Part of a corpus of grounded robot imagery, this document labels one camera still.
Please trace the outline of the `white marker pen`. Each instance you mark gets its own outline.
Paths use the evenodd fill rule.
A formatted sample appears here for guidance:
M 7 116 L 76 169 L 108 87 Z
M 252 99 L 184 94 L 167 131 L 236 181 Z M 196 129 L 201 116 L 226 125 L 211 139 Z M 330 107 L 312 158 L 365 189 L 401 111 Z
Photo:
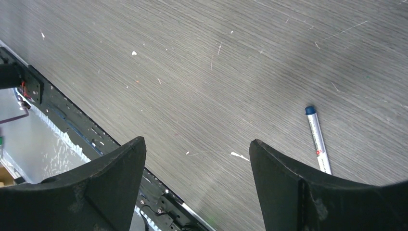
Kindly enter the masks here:
M 326 152 L 323 136 L 320 129 L 319 119 L 314 106 L 307 106 L 305 113 L 308 118 L 311 134 L 315 143 L 317 160 L 319 168 L 326 174 L 332 174 L 329 158 Z

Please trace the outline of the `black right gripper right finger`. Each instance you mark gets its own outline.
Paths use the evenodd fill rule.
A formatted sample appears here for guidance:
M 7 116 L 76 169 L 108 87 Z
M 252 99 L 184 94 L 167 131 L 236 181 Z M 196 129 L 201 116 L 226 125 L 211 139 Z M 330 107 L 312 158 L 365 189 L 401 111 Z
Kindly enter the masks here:
M 405 231 L 408 184 L 374 186 L 326 174 L 261 140 L 249 147 L 268 231 Z

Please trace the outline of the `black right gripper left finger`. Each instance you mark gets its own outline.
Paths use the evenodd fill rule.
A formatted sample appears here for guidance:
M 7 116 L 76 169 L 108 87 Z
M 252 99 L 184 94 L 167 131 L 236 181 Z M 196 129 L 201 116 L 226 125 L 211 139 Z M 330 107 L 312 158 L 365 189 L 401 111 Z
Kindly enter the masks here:
M 143 137 L 38 184 L 0 190 L 3 231 L 127 231 L 146 159 Z

